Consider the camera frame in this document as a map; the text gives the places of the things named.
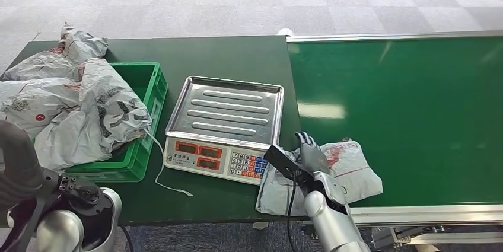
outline green table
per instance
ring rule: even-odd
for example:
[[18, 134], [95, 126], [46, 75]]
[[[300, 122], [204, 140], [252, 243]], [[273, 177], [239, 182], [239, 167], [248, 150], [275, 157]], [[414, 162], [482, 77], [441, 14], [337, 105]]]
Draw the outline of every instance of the green table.
[[[30, 42], [13, 65], [54, 45], [56, 42]], [[285, 99], [280, 144], [289, 149], [295, 147], [294, 132], [300, 130], [300, 121], [284, 37], [110, 40], [105, 58], [109, 62], [154, 61], [161, 65], [168, 83], [168, 95], [156, 134], [161, 144], [164, 144], [164, 129], [185, 79], [198, 75], [282, 85]], [[268, 217], [254, 209], [258, 186], [165, 169], [163, 183], [194, 194], [194, 197], [187, 197], [154, 183], [161, 164], [162, 154], [153, 147], [142, 182], [100, 184], [120, 195], [123, 202], [121, 223], [253, 221]]]
[[383, 180], [357, 223], [502, 223], [503, 37], [474, 35], [289, 39], [302, 129]]
[[[14, 63], [53, 44], [31, 42]], [[282, 146], [300, 125], [320, 144], [350, 137], [383, 179], [383, 194], [353, 204], [359, 225], [503, 222], [501, 36], [300, 37], [288, 50], [282, 37], [111, 40], [106, 58], [161, 64], [161, 143], [189, 75], [283, 85]], [[153, 149], [142, 182], [102, 184], [121, 195], [121, 223], [276, 218], [254, 210], [257, 187], [169, 170], [189, 198], [154, 184], [160, 166]]]

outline gray carpet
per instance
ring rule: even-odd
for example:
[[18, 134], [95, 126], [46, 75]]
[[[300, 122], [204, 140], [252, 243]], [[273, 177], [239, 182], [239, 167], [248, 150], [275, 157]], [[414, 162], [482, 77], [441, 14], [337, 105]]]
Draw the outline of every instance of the gray carpet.
[[[297, 35], [503, 30], [502, 18], [503, 0], [0, 0], [0, 72], [30, 40], [57, 40], [64, 21], [96, 36], [137, 38], [276, 34], [282, 28]], [[298, 251], [319, 251], [316, 241], [293, 231]], [[0, 241], [6, 233], [0, 229]], [[134, 228], [132, 234], [137, 251], [289, 251], [283, 223], [264, 231], [199, 224]], [[124, 247], [120, 234], [116, 251]]]

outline robotic hand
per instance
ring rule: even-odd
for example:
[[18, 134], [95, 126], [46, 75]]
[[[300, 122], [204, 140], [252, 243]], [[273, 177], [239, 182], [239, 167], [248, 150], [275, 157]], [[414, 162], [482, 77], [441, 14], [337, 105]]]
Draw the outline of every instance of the robotic hand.
[[305, 211], [313, 222], [323, 250], [370, 252], [351, 217], [342, 187], [329, 174], [325, 154], [305, 132], [296, 133], [296, 136], [300, 140], [302, 165], [293, 162], [275, 145], [271, 145], [264, 156], [303, 191]]
[[42, 168], [28, 135], [0, 120], [0, 212], [12, 227], [0, 252], [24, 252], [34, 233], [39, 251], [113, 251], [119, 195]]

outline white cable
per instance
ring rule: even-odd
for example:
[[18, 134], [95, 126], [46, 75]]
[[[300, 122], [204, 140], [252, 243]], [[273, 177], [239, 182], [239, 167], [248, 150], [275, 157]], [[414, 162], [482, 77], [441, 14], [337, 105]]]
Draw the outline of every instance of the white cable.
[[159, 179], [159, 176], [163, 173], [163, 169], [164, 169], [164, 150], [163, 150], [163, 146], [159, 143], [159, 141], [150, 133], [148, 132], [147, 130], [145, 131], [147, 133], [148, 136], [150, 136], [150, 138], [155, 142], [155, 144], [157, 144], [159, 146], [159, 149], [161, 150], [161, 153], [163, 154], [163, 158], [161, 159], [162, 160], [162, 163], [161, 163], [161, 171], [159, 171], [159, 174], [157, 174], [157, 177], [155, 178], [155, 183], [158, 184], [159, 186], [165, 188], [165, 189], [169, 189], [169, 190], [173, 190], [173, 191], [177, 191], [177, 192], [180, 192], [180, 193], [184, 193], [186, 194], [187, 196], [189, 197], [193, 197], [194, 195], [185, 191], [185, 190], [182, 190], [182, 189], [175, 189], [175, 188], [171, 188], [171, 187], [168, 187], [168, 186], [165, 186], [161, 183], [159, 183], [158, 179]]

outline plastic crate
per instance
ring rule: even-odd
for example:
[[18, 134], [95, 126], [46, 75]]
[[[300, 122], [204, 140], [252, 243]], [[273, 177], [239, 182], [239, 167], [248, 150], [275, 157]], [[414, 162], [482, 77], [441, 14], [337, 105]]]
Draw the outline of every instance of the plastic crate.
[[[168, 91], [159, 63], [130, 62], [110, 65], [147, 106], [152, 117], [151, 132], [155, 136]], [[153, 143], [147, 135], [115, 150], [111, 159], [73, 166], [66, 170], [66, 175], [101, 183], [139, 182], [145, 177]]]

